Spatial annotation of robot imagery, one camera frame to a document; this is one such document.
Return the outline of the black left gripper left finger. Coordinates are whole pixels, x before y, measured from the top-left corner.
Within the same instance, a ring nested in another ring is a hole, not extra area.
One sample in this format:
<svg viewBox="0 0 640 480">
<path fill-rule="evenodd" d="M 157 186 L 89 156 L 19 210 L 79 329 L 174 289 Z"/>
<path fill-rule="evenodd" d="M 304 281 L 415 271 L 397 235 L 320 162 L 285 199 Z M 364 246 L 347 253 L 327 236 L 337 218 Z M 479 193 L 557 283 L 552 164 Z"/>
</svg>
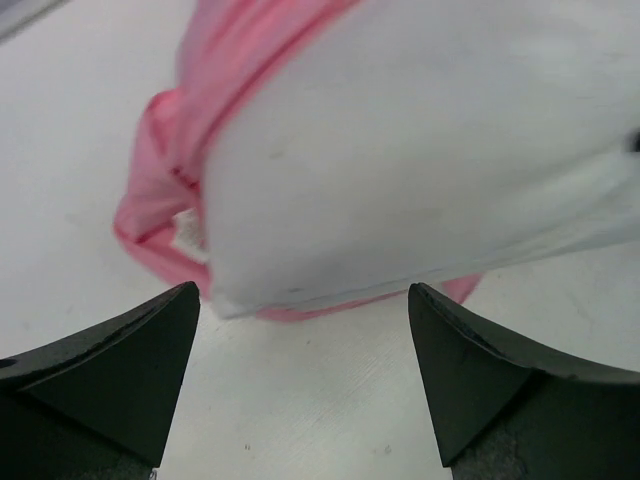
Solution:
<svg viewBox="0 0 640 480">
<path fill-rule="evenodd" d="M 153 478 L 199 313 L 199 290 L 187 282 L 2 359 L 2 478 Z"/>
</svg>

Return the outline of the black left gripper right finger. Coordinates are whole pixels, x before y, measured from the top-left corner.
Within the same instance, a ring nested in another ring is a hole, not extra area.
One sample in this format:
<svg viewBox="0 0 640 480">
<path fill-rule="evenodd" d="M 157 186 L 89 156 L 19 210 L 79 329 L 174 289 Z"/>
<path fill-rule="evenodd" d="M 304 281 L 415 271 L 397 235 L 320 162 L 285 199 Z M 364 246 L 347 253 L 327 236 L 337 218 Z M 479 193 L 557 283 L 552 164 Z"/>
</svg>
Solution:
<svg viewBox="0 0 640 480">
<path fill-rule="evenodd" d="M 408 314 L 441 463 L 456 479 L 639 475 L 639 376 L 555 350 L 424 284 Z"/>
</svg>

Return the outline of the white pillow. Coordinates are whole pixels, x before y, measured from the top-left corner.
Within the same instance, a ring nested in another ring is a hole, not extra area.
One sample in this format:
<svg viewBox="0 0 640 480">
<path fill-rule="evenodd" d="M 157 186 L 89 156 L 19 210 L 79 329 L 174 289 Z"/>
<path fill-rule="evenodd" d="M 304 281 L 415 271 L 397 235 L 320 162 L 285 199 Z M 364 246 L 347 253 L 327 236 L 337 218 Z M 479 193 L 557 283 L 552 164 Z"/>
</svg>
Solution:
<svg viewBox="0 0 640 480">
<path fill-rule="evenodd" d="M 307 310 L 639 235 L 635 1 L 366 1 L 206 164 L 224 318 Z"/>
</svg>

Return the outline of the pink rose-print pillowcase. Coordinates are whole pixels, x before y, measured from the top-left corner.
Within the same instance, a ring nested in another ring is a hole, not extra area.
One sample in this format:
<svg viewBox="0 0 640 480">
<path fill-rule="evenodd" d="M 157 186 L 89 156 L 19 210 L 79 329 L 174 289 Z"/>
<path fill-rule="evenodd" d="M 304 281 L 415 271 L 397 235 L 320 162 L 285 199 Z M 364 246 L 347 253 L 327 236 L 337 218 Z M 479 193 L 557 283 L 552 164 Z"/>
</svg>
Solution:
<svg viewBox="0 0 640 480">
<path fill-rule="evenodd" d="M 178 245 L 187 214 L 204 223 L 201 190 L 213 143 L 248 101 L 303 48 L 354 8 L 351 1 L 201 1 L 182 43 L 174 89 L 138 124 L 114 233 L 164 280 L 208 294 L 211 266 Z"/>
</svg>

